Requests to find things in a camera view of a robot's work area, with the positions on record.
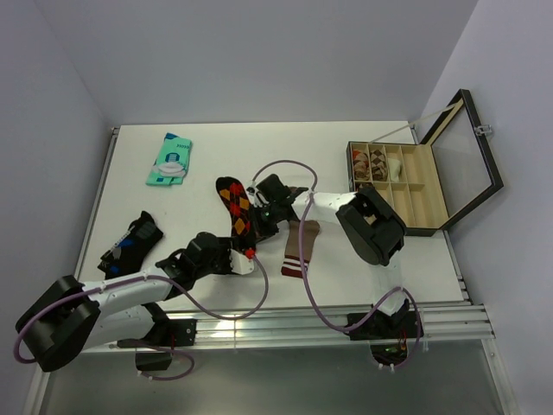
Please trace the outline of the black red yellow argyle sock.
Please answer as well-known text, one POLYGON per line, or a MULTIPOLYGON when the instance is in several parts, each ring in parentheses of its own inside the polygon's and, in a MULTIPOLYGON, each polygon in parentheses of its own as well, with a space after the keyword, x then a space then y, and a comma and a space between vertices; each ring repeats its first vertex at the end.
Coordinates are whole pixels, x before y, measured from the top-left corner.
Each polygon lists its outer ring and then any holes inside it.
POLYGON ((241 252, 256 251, 254 212, 244 185, 230 176, 219 177, 215 182, 219 198, 231 219, 231 236, 237 240, 241 252))

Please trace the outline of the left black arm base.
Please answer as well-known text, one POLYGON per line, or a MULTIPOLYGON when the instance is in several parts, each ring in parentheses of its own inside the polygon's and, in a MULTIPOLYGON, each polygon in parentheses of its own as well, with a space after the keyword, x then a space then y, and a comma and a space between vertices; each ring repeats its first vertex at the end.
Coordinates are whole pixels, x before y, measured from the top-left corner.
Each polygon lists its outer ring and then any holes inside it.
POLYGON ((117 341, 117 346, 151 350, 151 352, 136 352, 137 371, 142 376, 151 377, 153 380, 176 380, 194 370, 194 358, 183 348, 194 345, 196 329, 196 319, 168 319, 156 323, 143 339, 120 340, 117 341), (157 372, 167 371, 172 363, 184 360, 189 362, 189 367, 184 373, 165 377, 157 374, 157 372))

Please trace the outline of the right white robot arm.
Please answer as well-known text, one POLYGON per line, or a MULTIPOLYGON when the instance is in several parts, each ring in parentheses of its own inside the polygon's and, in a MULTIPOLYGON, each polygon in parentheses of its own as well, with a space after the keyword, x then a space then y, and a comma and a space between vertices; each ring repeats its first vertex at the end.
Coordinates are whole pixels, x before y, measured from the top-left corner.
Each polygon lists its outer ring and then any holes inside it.
POLYGON ((401 265, 396 259, 404 247, 406 225, 375 188, 343 194, 322 193, 309 188, 290 188, 274 174, 261 182, 253 181, 247 192, 257 198, 257 226, 261 235, 281 221, 296 230, 293 241, 297 254, 288 263, 300 272, 306 294, 315 314, 330 329, 349 333, 373 317, 376 331, 394 336, 404 325, 404 316, 416 301, 404 288, 401 265), (354 252, 376 274, 382 297, 356 323, 339 326, 322 313, 308 281, 308 236, 314 232, 308 223, 322 222, 341 227, 354 252))

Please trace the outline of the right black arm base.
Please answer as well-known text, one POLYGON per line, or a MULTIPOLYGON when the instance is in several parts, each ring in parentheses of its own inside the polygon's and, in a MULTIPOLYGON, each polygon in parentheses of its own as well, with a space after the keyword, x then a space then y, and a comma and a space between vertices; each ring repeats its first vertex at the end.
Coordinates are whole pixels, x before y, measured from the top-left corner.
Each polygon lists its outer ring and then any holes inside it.
POLYGON ((346 335, 354 342, 369 341, 372 358, 378 366, 393 371, 408 360, 415 346, 420 345, 424 331, 415 311, 398 311, 393 316, 376 311, 363 325, 346 335))

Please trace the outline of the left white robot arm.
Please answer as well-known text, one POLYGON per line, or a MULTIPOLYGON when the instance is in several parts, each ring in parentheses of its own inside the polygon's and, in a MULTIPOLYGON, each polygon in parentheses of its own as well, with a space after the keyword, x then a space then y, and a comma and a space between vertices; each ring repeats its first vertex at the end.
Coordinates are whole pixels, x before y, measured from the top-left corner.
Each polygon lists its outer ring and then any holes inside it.
POLYGON ((231 274, 237 245, 235 237, 198 233, 187 247, 143 271, 89 283, 58 278, 16 322, 16 360, 53 372, 103 343, 164 342, 168 323, 155 303, 188 293, 203 277, 231 274))

